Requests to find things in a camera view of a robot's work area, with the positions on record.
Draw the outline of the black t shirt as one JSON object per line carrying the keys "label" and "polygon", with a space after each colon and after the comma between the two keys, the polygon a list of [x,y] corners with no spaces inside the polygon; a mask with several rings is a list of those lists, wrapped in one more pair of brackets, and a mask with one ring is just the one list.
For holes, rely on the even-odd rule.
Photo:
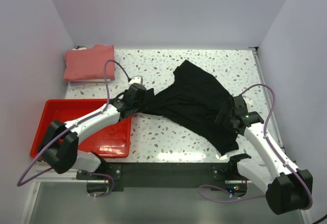
{"label": "black t shirt", "polygon": [[239,149],[237,134],[215,124],[231,94],[210,73],[185,60],[173,72],[174,82],[159,93],[146,91],[140,113],[164,116],[207,139],[221,155]]}

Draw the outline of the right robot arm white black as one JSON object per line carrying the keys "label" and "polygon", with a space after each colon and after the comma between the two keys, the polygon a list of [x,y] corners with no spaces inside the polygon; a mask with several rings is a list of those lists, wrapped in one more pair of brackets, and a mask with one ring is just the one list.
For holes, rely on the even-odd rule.
{"label": "right robot arm white black", "polygon": [[242,176],[253,182],[264,194],[273,213],[280,215],[293,210],[308,210],[313,203],[313,177],[301,170],[269,138],[264,121],[257,112],[249,112],[242,96],[229,98],[222,105],[215,123],[244,136],[264,162],[255,164],[249,155],[232,158],[228,175],[235,180]]}

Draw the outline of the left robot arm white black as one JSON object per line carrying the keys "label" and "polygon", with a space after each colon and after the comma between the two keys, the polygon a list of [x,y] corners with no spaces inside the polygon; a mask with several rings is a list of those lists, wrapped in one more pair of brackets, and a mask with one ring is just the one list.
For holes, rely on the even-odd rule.
{"label": "left robot arm white black", "polygon": [[79,150],[79,144],[101,129],[131,117],[146,94],[143,85],[134,83],[122,93],[122,98],[117,96],[93,112],[64,123],[58,120],[50,123],[37,156],[58,174],[76,169],[101,179],[107,173],[105,160],[97,153]]}

